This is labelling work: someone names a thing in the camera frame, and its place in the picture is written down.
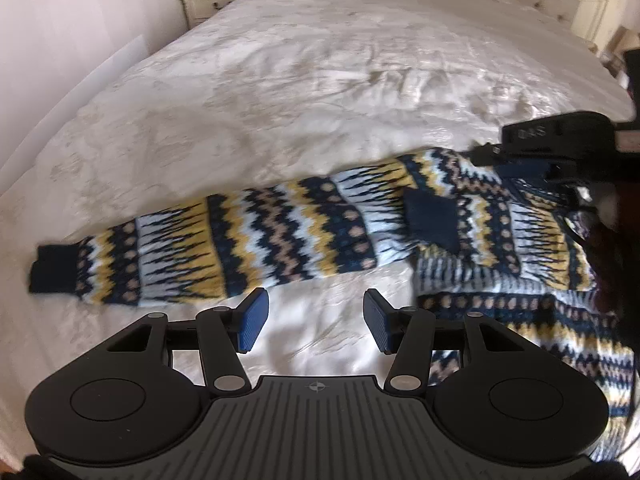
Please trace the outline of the navy yellow patterned knit sweater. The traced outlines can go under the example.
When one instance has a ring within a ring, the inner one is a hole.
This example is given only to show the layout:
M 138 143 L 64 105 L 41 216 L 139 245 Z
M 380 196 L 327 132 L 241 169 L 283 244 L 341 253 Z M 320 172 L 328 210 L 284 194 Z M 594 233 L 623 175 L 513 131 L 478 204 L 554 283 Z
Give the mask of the navy yellow patterned knit sweater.
M 423 307 L 506 324 L 592 379 L 623 420 L 636 360 L 616 318 L 596 308 L 580 234 L 562 188 L 428 148 L 196 198 L 73 244 L 42 245 L 28 289 L 88 304 L 198 304 L 412 259 Z

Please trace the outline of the white embroidered bedspread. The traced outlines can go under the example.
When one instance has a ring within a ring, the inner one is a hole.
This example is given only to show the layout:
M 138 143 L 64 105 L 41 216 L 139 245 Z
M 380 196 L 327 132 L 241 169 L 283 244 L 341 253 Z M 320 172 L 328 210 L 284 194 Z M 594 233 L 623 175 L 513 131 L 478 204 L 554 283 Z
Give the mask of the white embroidered bedspread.
M 218 191 L 261 188 L 500 127 L 632 105 L 584 40 L 518 0 L 238 0 L 131 67 L 1 197 L 1 457 L 34 445 L 32 388 L 135 320 L 32 296 L 44 243 Z

